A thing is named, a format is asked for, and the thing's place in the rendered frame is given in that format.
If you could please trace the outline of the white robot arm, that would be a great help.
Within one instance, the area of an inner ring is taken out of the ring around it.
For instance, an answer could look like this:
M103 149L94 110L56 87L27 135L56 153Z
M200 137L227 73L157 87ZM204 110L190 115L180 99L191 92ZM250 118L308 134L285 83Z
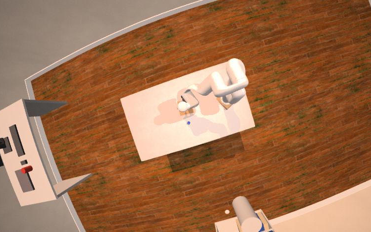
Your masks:
M222 75L215 71L212 72L201 84L192 84L182 93L177 109L185 112L199 105L199 101L191 92L194 90L200 95L207 96L213 92L214 96L220 98L225 105L239 102L245 95L245 87L248 85L248 79L245 75L245 66L239 59L232 58L226 64L226 73L229 77L227 82Z

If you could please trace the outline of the brown mat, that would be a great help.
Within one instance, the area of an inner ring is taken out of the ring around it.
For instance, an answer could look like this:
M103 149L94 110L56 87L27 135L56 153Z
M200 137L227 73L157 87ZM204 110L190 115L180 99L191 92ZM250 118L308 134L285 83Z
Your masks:
M181 112L181 111L179 111L179 112L180 112L180 115L182 116L182 115L194 113L194 110L193 110L193 108L191 108L191 109L189 109L189 110L187 110L185 112Z

